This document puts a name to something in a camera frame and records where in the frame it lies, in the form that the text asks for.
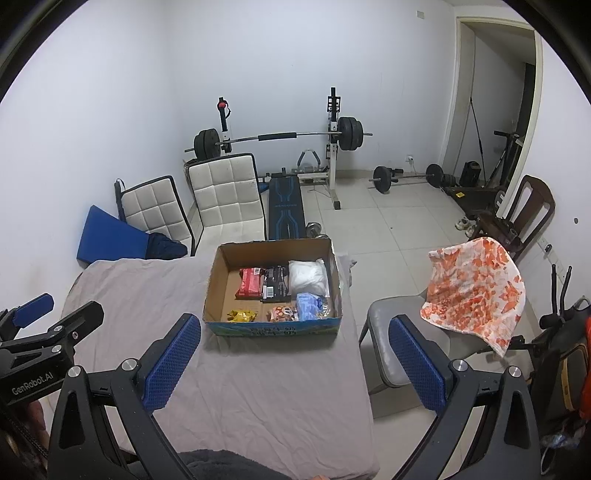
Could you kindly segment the person's left hand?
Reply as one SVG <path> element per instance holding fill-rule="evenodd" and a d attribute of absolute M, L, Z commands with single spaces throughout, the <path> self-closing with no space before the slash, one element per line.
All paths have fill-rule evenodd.
<path fill-rule="evenodd" d="M 46 479 L 48 447 L 39 401 L 1 409 L 1 480 Z"/>

